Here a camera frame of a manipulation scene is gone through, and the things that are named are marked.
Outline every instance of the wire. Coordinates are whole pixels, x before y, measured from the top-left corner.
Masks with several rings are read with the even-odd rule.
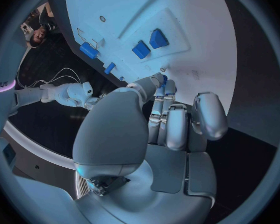
[[[77,81],[74,77],[72,77],[72,76],[67,76],[67,75],[60,76],[60,77],[58,77],[58,78],[55,79],[55,77],[56,77],[61,71],[65,70],[65,69],[71,70],[73,73],[75,73],[75,75],[77,76],[77,78],[78,78],[79,81]],[[80,77],[77,75],[77,73],[76,73],[74,70],[72,70],[72,69],[70,69],[70,68],[68,68],[68,67],[65,67],[65,68],[61,69],[61,70],[60,70],[50,81],[48,81],[48,82],[47,82],[47,81],[44,81],[44,80],[39,80],[39,81],[33,82],[30,86],[24,86],[24,85],[19,81],[19,78],[18,78],[18,76],[19,76],[19,70],[20,70],[20,66],[19,66],[19,68],[18,68],[18,70],[17,70],[17,73],[16,73],[16,79],[17,79],[18,85],[21,86],[22,88],[33,88],[38,82],[43,82],[43,83],[45,83],[45,84],[48,84],[48,83],[51,83],[51,82],[53,82],[53,81],[56,81],[56,80],[58,80],[59,78],[62,78],[62,77],[70,77],[70,78],[74,79],[77,83],[80,83],[80,84],[81,84]]]

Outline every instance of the person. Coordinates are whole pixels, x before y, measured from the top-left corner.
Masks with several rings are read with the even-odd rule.
[[[39,23],[40,28],[34,31],[30,38],[30,45],[33,48],[39,46],[49,35],[60,33],[54,14],[48,2],[45,4],[42,13],[39,16]]]

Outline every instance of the black shirt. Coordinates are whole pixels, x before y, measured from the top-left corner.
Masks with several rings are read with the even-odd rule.
[[[43,11],[39,16],[39,23],[41,26],[45,27],[50,34],[61,33],[55,18],[48,16],[46,7],[43,8]]]

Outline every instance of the circular hole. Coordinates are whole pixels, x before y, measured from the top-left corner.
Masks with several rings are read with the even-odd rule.
[[[100,20],[101,20],[102,22],[105,22],[105,21],[106,21],[106,19],[105,19],[103,16],[100,16]]]

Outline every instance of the blue block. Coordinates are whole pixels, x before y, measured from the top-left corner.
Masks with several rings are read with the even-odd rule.
[[[116,65],[113,62],[111,62],[111,64],[105,69],[105,73],[108,75],[114,67],[116,67]]]
[[[138,42],[138,44],[132,49],[132,51],[140,59],[145,58],[150,53],[150,49],[145,45],[143,41]]]
[[[84,42],[80,46],[80,50],[83,51],[87,56],[89,56],[91,59],[95,59],[99,53],[98,50],[94,49],[89,43]]]
[[[169,45],[168,40],[160,29],[156,29],[152,32],[149,43],[153,49]]]

